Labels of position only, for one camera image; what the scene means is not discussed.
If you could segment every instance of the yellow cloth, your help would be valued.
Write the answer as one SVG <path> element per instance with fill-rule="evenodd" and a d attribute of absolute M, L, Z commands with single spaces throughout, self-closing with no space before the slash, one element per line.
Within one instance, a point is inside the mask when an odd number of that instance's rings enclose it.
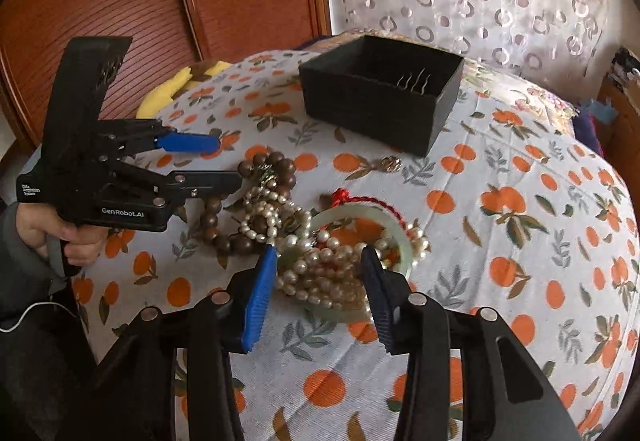
<path fill-rule="evenodd" d="M 191 68 L 185 67 L 173 78 L 154 88 L 145 99 L 142 100 L 136 113 L 136 119 L 148 119 L 154 117 L 158 110 L 166 107 L 173 100 L 172 96 L 191 80 Z"/>

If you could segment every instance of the tablecloth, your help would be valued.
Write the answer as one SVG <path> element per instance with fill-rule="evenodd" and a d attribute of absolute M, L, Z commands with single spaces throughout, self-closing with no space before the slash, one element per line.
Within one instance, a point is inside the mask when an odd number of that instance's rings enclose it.
<path fill-rule="evenodd" d="M 544 368 L 583 437 L 596 437 L 616 412 L 638 344 L 640 247 L 622 179 L 545 114 L 537 119 L 479 90 L 469 72 L 426 158 L 314 121 L 305 115 L 297 70 L 312 56 L 251 56 L 159 113 L 179 130 L 218 135 L 216 153 L 151 151 L 132 161 L 163 173 L 234 169 L 257 151 L 280 150 L 298 167 L 292 191 L 298 204 L 318 207 L 320 195 L 343 186 L 420 218 L 431 252 L 411 282 L 448 309 L 497 309 Z M 499 83 L 497 73 L 484 74 Z M 393 154 L 402 161 L 398 172 L 372 167 Z M 98 261 L 75 278 L 98 360 L 142 307 L 184 309 L 254 265 L 255 257 L 221 265 L 197 239 L 201 211 L 201 201 L 189 201 L 186 222 L 173 217 L 164 233 L 113 235 Z M 220 214 L 220 230 L 236 226 L 231 213 Z M 231 360 L 246 438 L 391 439 L 406 357 L 386 355 L 376 338 L 367 323 L 325 322 L 274 294 L 254 351 Z M 451 374 L 450 437 L 459 439 L 458 358 Z M 175 399 L 183 440 L 185 377 L 181 367 Z"/>

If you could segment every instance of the brown wooden bead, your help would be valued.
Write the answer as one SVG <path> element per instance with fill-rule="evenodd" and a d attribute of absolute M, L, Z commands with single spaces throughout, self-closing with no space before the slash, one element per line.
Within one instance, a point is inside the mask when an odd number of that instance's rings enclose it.
<path fill-rule="evenodd" d="M 236 235 L 231 240 L 231 247 L 238 255 L 248 255 L 254 249 L 254 241 L 244 235 Z"/>
<path fill-rule="evenodd" d="M 242 177 L 248 179 L 254 173 L 254 165 L 251 163 L 251 161 L 241 161 L 238 164 L 238 173 Z"/>
<path fill-rule="evenodd" d="M 204 211 L 208 214 L 219 214 L 222 210 L 222 201 L 218 196 L 211 196 L 204 201 Z"/>
<path fill-rule="evenodd" d="M 255 166 L 261 166 L 264 165 L 267 161 L 267 154 L 264 154 L 262 152 L 258 152 L 255 156 L 254 156 L 254 165 Z"/>
<path fill-rule="evenodd" d="M 293 174 L 278 174 L 278 184 L 292 189 L 296 185 L 296 177 Z"/>
<path fill-rule="evenodd" d="M 200 225 L 203 228 L 215 228 L 218 225 L 218 216 L 209 212 L 204 212 L 200 217 Z"/>
<path fill-rule="evenodd" d="M 213 239 L 213 246 L 218 253 L 231 253 L 231 241 L 228 235 L 219 235 Z"/>
<path fill-rule="evenodd" d="M 286 186 L 284 185 L 278 185 L 276 186 L 276 193 L 279 196 L 285 196 L 287 199 L 291 198 L 291 190 L 289 190 Z"/>
<path fill-rule="evenodd" d="M 284 154 L 282 152 L 271 152 L 267 157 L 267 163 L 270 165 L 276 164 L 278 161 L 282 161 L 284 159 Z"/>
<path fill-rule="evenodd" d="M 292 174 L 296 171 L 296 166 L 289 158 L 284 158 L 274 165 L 274 169 L 278 174 Z"/>

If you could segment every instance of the leaf print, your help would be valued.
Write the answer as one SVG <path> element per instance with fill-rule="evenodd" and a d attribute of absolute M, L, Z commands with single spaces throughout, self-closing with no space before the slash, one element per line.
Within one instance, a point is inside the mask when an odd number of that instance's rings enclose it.
<path fill-rule="evenodd" d="M 507 160 L 502 156 L 502 151 L 492 145 L 484 149 L 484 159 L 486 163 L 497 172 L 509 171 L 508 168 L 505 168 Z"/>
<path fill-rule="evenodd" d="M 600 377 L 598 376 L 596 379 L 594 379 L 593 381 L 591 381 L 591 383 L 589 384 L 589 386 L 584 390 L 584 392 L 582 392 L 581 394 L 584 397 L 587 397 L 588 395 L 591 394 L 591 392 L 595 391 L 596 389 L 596 385 L 598 384 L 598 380 L 600 379 Z"/>
<path fill-rule="evenodd" d="M 558 159 L 559 161 L 564 161 L 564 154 L 562 154 L 562 149 L 558 147 L 558 144 L 551 139 L 549 140 L 549 155 L 555 159 Z"/>
<path fill-rule="evenodd" d="M 476 246 L 482 247 L 482 242 L 480 241 L 480 237 L 478 237 L 476 230 L 474 230 L 473 226 L 471 226 L 471 224 L 469 223 L 469 219 L 468 217 L 466 217 L 466 215 L 465 215 L 465 218 L 462 220 L 462 229 L 465 230 L 466 236 L 472 243 L 476 244 Z"/>
<path fill-rule="evenodd" d="M 295 326 L 293 323 L 287 324 L 282 332 L 283 347 L 280 352 L 284 353 L 289 351 L 299 360 L 313 361 L 311 355 L 303 349 L 301 345 L 306 345 L 312 349 L 320 349 L 321 347 L 331 345 L 331 342 L 322 336 L 331 334 L 335 329 L 336 323 L 324 320 L 316 322 L 315 319 L 309 318 L 308 315 L 306 319 L 311 324 L 311 330 L 309 332 L 306 332 L 302 320 L 297 320 Z M 290 344 L 289 342 L 293 339 L 294 332 L 298 337 L 298 341 Z"/>
<path fill-rule="evenodd" d="M 284 419 L 284 407 L 280 407 L 273 416 L 273 432 L 278 441 L 291 441 L 289 425 Z"/>
<path fill-rule="evenodd" d="M 553 204 L 551 204 L 551 201 L 549 201 L 549 199 L 543 196 L 536 196 L 536 201 L 545 212 L 556 217 L 556 210 L 554 209 L 554 206 Z"/>
<path fill-rule="evenodd" d="M 558 325 L 558 346 L 564 352 L 565 361 L 569 362 L 571 359 L 574 363 L 578 363 L 578 353 L 582 352 L 582 342 L 580 341 L 580 331 L 572 327 L 575 320 L 573 318 L 568 319 L 564 324 Z"/>
<path fill-rule="evenodd" d="M 314 138 L 314 134 L 318 132 L 319 122 L 313 121 L 309 119 L 305 121 L 300 128 L 296 128 L 293 131 L 293 136 L 287 137 L 287 140 L 290 143 L 293 143 L 294 146 L 306 145 L 310 143 Z"/>
<path fill-rule="evenodd" d="M 556 230 L 552 243 L 556 254 L 551 256 L 551 260 L 554 261 L 554 264 L 558 267 L 567 268 L 569 264 L 571 264 L 571 255 L 569 254 L 570 246 L 570 243 L 564 241 L 564 230 Z"/>
<path fill-rule="evenodd" d="M 456 264 L 451 272 L 450 280 L 444 276 L 442 271 L 438 272 L 437 284 L 427 291 L 428 296 L 436 300 L 440 305 L 457 309 L 463 303 L 460 297 L 465 291 L 469 282 L 469 277 L 462 278 L 462 270 L 460 265 Z"/>
<path fill-rule="evenodd" d="M 580 298 L 582 298 L 582 303 L 584 305 L 591 307 L 591 295 L 582 284 L 580 284 Z"/>
<path fill-rule="evenodd" d="M 584 257 L 585 261 L 591 262 L 591 257 L 589 256 L 589 253 L 587 253 L 587 250 L 582 245 L 582 241 L 580 240 L 580 237 L 578 237 L 578 250 L 580 251 L 580 254 Z"/>
<path fill-rule="evenodd" d="M 344 137 L 344 132 L 342 132 L 342 129 L 337 126 L 334 130 L 334 138 L 336 141 L 344 144 L 347 142 L 346 138 Z"/>
<path fill-rule="evenodd" d="M 359 412 L 354 412 L 347 422 L 347 437 L 349 441 L 367 441 L 358 419 Z"/>
<path fill-rule="evenodd" d="M 552 360 L 549 360 L 544 364 L 544 366 L 542 367 L 542 374 L 545 375 L 546 379 L 549 379 L 551 377 L 555 367 L 556 362 Z"/>
<path fill-rule="evenodd" d="M 435 162 L 429 162 L 428 157 L 416 157 L 412 158 L 412 164 L 402 167 L 402 177 L 404 181 L 403 185 L 407 183 L 414 186 L 427 186 L 426 180 L 433 177 L 433 169 Z"/>

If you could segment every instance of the open black box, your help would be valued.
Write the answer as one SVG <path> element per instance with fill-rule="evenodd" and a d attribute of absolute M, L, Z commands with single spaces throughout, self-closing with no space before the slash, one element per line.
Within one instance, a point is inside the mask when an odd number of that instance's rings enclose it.
<path fill-rule="evenodd" d="M 300 66 L 305 110 L 425 156 L 456 103 L 463 62 L 438 49 L 365 35 Z"/>

